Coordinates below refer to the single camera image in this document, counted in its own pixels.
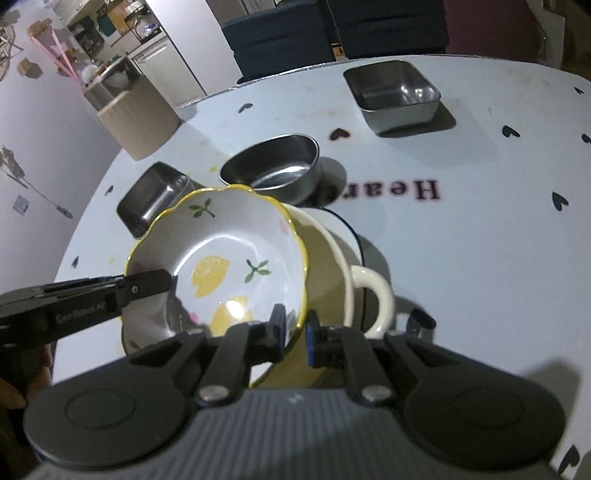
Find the yellow scalloped rim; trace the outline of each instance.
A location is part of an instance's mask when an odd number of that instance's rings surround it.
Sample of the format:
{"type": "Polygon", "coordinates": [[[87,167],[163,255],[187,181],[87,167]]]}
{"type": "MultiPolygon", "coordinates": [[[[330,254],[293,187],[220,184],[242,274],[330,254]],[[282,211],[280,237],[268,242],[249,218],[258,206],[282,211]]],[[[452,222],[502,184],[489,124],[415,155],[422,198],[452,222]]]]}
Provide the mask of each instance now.
{"type": "MultiPolygon", "coordinates": [[[[158,220],[160,220],[165,215],[169,215],[170,213],[173,213],[177,208],[179,208],[181,206],[182,203],[186,202],[187,200],[189,200],[192,197],[195,197],[195,196],[197,196],[197,195],[199,195],[201,193],[204,193],[204,192],[222,192],[224,190],[243,190],[243,191],[248,192],[248,193],[250,193],[252,195],[255,195],[255,196],[259,197],[259,198],[262,198],[263,200],[265,200],[265,201],[269,202],[270,204],[272,204],[277,210],[279,210],[280,214],[283,215],[283,218],[287,222],[287,226],[291,230],[291,233],[293,233],[293,235],[295,237],[295,241],[297,242],[297,244],[300,247],[301,259],[302,259],[302,263],[304,264],[304,278],[303,278],[303,282],[304,283],[302,285],[302,299],[301,299],[301,302],[300,302],[300,315],[299,315],[299,317],[297,319],[297,323],[295,324],[294,333],[291,336],[290,342],[285,347],[285,355],[287,355],[291,351],[291,348],[295,345],[295,342],[298,339],[298,337],[300,336],[301,330],[302,330],[302,328],[304,326],[304,322],[306,321],[306,315],[307,315],[307,312],[308,312],[308,296],[307,296],[307,293],[306,293],[306,280],[308,278],[309,261],[308,261],[308,252],[306,250],[306,246],[304,245],[303,240],[300,238],[300,236],[298,235],[298,233],[296,231],[296,227],[294,226],[294,223],[291,220],[290,213],[283,206],[283,204],[281,202],[279,202],[279,200],[276,200],[273,197],[269,197],[267,195],[259,195],[257,192],[255,192],[249,186],[247,186],[247,185],[240,185],[240,184],[228,185],[227,187],[224,187],[224,188],[221,188],[221,189],[217,189],[217,188],[214,188],[214,187],[205,187],[205,188],[202,188],[202,189],[199,189],[199,190],[195,190],[195,191],[193,191],[191,193],[186,194],[183,198],[181,198],[178,201],[178,203],[175,206],[170,207],[170,208],[164,210],[162,213],[160,213],[154,219],[154,221],[152,222],[152,224],[150,225],[150,227],[148,228],[148,231],[144,234],[144,236],[142,238],[140,238],[136,242],[136,244],[134,245],[134,247],[131,249],[131,253],[127,257],[127,261],[125,262],[124,274],[127,275],[127,269],[129,268],[129,262],[131,260],[131,257],[133,256],[135,250],[148,237],[148,235],[152,231],[152,228],[158,222],[158,220]]],[[[121,323],[123,323],[123,315],[120,316],[119,319],[121,320],[121,323]]],[[[127,350],[125,348],[125,342],[123,341],[123,328],[121,328],[121,344],[123,345],[123,350],[125,351],[125,354],[127,355],[128,353],[127,353],[127,350]]],[[[250,384],[250,387],[256,387],[258,384],[260,384],[261,382],[263,382],[263,380],[267,377],[267,375],[271,372],[272,369],[273,369],[273,366],[269,367],[264,374],[262,374],[255,382],[253,382],[253,383],[250,384]]]]}

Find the stainless steel bowl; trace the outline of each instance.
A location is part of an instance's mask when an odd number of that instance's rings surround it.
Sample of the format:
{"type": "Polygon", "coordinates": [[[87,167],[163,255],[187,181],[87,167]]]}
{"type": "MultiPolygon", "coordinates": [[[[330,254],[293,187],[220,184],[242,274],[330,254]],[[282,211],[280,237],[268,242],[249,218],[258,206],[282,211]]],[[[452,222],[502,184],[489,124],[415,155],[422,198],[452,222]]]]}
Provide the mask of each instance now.
{"type": "Polygon", "coordinates": [[[135,237],[143,236],[167,208],[175,206],[186,194],[201,188],[166,163],[156,162],[130,188],[117,205],[117,215],[135,237]]]}
{"type": "Polygon", "coordinates": [[[376,135],[428,123],[435,116],[441,94],[407,61],[370,63],[343,75],[376,135]]]}
{"type": "Polygon", "coordinates": [[[123,57],[95,78],[86,88],[84,96],[99,111],[115,100],[120,93],[130,90],[138,78],[139,72],[133,62],[123,57]]]}
{"type": "Polygon", "coordinates": [[[281,135],[232,157],[223,165],[220,179],[298,205],[314,192],[322,177],[319,154],[318,143],[312,137],[281,135]]]}

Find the maroon chair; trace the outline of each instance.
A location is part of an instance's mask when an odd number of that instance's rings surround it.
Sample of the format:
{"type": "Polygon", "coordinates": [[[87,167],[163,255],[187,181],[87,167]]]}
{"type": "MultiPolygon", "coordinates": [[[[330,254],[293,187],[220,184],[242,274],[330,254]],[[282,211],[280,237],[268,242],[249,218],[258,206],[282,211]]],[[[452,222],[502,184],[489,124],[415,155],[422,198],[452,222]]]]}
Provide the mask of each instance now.
{"type": "Polygon", "coordinates": [[[443,0],[447,53],[537,63],[543,31],[525,0],[443,0]]]}

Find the black circular pad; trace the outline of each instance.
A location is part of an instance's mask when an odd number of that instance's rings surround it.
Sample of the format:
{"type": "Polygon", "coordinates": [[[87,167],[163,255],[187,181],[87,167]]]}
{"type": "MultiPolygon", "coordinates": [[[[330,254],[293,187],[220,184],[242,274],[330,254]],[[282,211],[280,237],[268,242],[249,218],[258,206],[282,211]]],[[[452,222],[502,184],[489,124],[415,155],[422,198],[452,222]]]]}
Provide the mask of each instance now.
{"type": "Polygon", "coordinates": [[[545,456],[564,427],[543,387],[482,365],[425,370],[402,407],[408,434],[441,460],[468,469],[520,468],[545,456]]]}
{"type": "Polygon", "coordinates": [[[50,387],[25,412],[25,433],[52,463],[109,469],[162,448],[182,428],[188,404],[163,368],[128,358],[50,387]]]}
{"type": "Polygon", "coordinates": [[[484,429],[513,425],[523,413],[523,404],[512,393],[498,388],[475,388],[461,393],[454,402],[458,417],[484,429]]]}
{"type": "Polygon", "coordinates": [[[103,430],[128,420],[135,411],[133,397],[112,388],[97,388],[81,393],[66,405],[66,416],[75,425],[103,430]]]}

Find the lemon print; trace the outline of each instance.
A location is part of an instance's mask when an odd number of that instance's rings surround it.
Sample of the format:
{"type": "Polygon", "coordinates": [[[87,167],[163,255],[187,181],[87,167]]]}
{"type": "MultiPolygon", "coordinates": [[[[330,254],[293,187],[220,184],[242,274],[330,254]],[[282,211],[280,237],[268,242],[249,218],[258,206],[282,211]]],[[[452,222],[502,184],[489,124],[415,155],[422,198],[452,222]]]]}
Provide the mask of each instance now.
{"type": "Polygon", "coordinates": [[[213,314],[209,329],[213,336],[222,336],[234,323],[250,322],[252,312],[245,309],[248,297],[234,297],[222,303],[213,314]]]}
{"type": "Polygon", "coordinates": [[[197,287],[195,296],[198,299],[206,297],[218,288],[226,277],[229,266],[229,260],[215,255],[202,259],[193,270],[191,279],[193,286],[197,287]]]}

